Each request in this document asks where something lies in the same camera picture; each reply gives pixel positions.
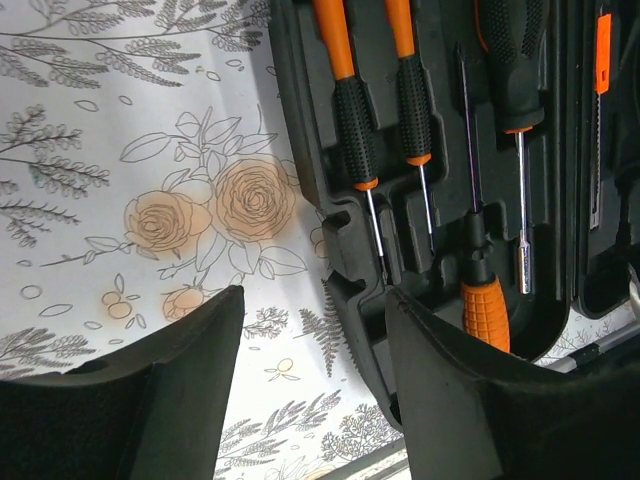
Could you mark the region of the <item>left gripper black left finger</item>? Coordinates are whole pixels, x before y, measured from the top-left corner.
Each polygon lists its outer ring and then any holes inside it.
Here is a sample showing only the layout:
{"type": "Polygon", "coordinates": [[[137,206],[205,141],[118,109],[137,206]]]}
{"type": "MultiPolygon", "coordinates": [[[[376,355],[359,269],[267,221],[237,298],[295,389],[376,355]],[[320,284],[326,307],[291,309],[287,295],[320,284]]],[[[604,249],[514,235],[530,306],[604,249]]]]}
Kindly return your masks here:
{"type": "Polygon", "coordinates": [[[245,315],[231,286],[156,335],[165,342],[128,448],[129,479],[211,479],[245,315]]]}

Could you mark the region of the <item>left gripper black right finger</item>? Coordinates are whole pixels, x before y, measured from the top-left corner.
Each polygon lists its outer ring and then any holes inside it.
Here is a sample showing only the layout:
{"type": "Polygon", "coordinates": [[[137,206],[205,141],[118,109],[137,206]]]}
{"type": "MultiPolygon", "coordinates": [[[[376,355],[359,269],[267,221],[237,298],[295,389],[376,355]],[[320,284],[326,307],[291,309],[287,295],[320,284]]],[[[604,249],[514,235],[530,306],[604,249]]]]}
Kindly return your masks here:
{"type": "Polygon", "coordinates": [[[411,476],[502,477],[481,379],[463,362],[492,349],[399,288],[386,297],[385,317],[411,476]]]}

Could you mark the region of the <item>black plastic tool case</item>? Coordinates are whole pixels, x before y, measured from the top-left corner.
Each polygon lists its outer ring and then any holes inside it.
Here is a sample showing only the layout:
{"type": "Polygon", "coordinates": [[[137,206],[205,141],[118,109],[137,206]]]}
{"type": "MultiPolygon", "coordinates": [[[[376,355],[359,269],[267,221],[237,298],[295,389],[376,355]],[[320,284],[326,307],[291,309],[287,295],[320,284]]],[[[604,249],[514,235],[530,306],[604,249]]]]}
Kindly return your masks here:
{"type": "Polygon", "coordinates": [[[401,427],[385,303],[399,288],[460,325],[469,168],[455,55],[461,43],[473,102],[475,147],[490,264],[510,320],[512,352],[528,361],[568,345],[572,317],[596,321],[629,298],[639,261],[639,5],[547,1],[538,87],[544,119],[525,133],[531,292],[519,290],[518,156],[496,125],[476,1],[409,1],[430,113],[426,165],[431,253],[419,173],[400,134],[398,57],[385,1],[344,3],[356,76],[370,117],[379,184],[373,190],[388,281],[381,279],[371,216],[355,190],[339,140],[335,80],[314,1],[271,3],[269,35],[303,196],[319,209],[330,273],[325,288],[357,368],[384,417],[401,427]],[[595,150],[594,61],[600,6],[612,14],[610,88],[602,96],[601,222],[590,229],[595,150]]]}

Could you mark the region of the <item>thin black precision screwdriver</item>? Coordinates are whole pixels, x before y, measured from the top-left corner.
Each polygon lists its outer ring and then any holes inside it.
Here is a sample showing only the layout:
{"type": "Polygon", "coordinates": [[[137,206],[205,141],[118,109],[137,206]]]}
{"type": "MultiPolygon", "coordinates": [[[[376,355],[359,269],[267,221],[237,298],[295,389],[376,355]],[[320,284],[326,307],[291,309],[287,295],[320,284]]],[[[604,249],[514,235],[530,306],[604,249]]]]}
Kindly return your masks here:
{"type": "Polygon", "coordinates": [[[312,5],[335,80],[336,126],[346,170],[353,188],[365,196],[381,279],[387,282],[388,271],[373,198],[373,190],[379,184],[373,132],[365,94],[356,76],[344,3],[339,0],[324,0],[314,1],[312,5]]]}

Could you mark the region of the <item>small black orange screwdriver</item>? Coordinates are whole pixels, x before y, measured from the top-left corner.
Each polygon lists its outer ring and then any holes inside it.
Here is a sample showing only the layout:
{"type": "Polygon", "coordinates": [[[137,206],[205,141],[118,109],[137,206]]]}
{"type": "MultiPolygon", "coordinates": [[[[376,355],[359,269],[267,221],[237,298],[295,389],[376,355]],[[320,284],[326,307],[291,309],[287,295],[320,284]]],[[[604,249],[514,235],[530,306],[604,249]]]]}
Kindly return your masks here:
{"type": "Polygon", "coordinates": [[[433,220],[426,175],[426,165],[432,159],[429,101],[415,45],[411,4],[408,0],[387,0],[385,7],[398,57],[397,92],[401,140],[407,163],[416,167],[419,173],[429,246],[434,254],[433,220]]]}

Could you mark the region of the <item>black orange screwdriver large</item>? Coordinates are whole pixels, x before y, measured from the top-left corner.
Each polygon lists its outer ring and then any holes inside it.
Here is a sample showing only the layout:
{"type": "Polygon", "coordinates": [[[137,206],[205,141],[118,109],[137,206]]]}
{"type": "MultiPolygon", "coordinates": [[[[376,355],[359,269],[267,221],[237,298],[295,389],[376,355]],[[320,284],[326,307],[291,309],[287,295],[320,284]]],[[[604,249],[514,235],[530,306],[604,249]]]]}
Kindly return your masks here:
{"type": "Polygon", "coordinates": [[[538,87],[539,56],[549,17],[547,1],[485,0],[474,3],[475,26],[487,56],[496,125],[514,137],[518,156],[519,290],[532,288],[525,133],[544,119],[538,87]]]}

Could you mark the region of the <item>small orange precision screwdriver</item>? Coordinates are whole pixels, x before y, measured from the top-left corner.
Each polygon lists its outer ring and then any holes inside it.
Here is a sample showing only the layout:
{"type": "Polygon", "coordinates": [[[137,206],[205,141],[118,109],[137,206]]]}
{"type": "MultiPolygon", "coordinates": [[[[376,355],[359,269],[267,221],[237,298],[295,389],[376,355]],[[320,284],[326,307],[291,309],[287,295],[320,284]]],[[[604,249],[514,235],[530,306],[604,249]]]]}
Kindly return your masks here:
{"type": "Polygon", "coordinates": [[[595,33],[595,150],[591,167],[591,230],[597,229],[601,222],[602,96],[609,91],[611,71],[612,14],[605,12],[603,5],[598,12],[595,33]]]}

